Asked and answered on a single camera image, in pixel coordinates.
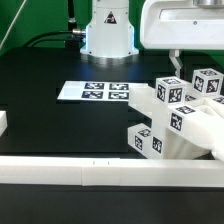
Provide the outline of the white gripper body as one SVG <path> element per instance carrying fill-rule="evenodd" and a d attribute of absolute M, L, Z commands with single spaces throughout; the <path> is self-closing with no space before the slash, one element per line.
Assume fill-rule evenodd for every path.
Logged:
<path fill-rule="evenodd" d="M 140 42 L 146 49 L 224 50 L 224 0 L 146 0 Z"/>

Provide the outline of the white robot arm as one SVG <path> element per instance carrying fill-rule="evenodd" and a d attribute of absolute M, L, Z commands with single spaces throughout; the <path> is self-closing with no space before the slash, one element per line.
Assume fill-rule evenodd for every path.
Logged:
<path fill-rule="evenodd" d="M 129 0 L 92 0 L 92 19 L 85 28 L 85 59 L 120 63 L 138 55 Z M 180 71 L 183 50 L 224 50 L 224 0 L 145 0 L 140 43 L 146 49 L 169 51 Z"/>

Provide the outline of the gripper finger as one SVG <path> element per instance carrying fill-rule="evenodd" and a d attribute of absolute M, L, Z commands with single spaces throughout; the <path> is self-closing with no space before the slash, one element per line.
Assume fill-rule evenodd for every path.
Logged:
<path fill-rule="evenodd" d="M 173 66 L 175 67 L 175 75 L 177 77 L 181 76 L 181 69 L 183 67 L 183 63 L 180 59 L 180 55 L 181 55 L 181 51 L 178 49 L 171 49 L 169 51 L 169 58 L 173 64 Z"/>

